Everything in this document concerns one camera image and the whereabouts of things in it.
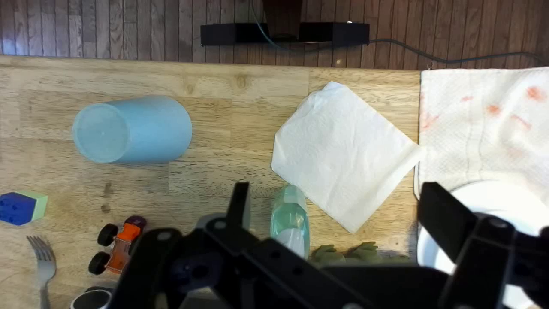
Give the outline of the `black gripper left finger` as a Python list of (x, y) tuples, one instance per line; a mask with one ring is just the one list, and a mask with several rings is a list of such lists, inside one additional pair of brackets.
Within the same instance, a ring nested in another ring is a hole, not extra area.
[(245, 228), (249, 224), (249, 210), (247, 210), (247, 195), (249, 195), (249, 183), (247, 181), (237, 181), (233, 185), (233, 192), (230, 197), (226, 217), (240, 228)]

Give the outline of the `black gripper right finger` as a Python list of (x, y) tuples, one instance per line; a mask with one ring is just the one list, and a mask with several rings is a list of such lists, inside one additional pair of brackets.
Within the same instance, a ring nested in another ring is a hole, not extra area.
[(456, 269), (482, 265), (485, 217), (470, 210), (453, 192), (437, 181), (425, 181), (420, 188), (417, 217)]

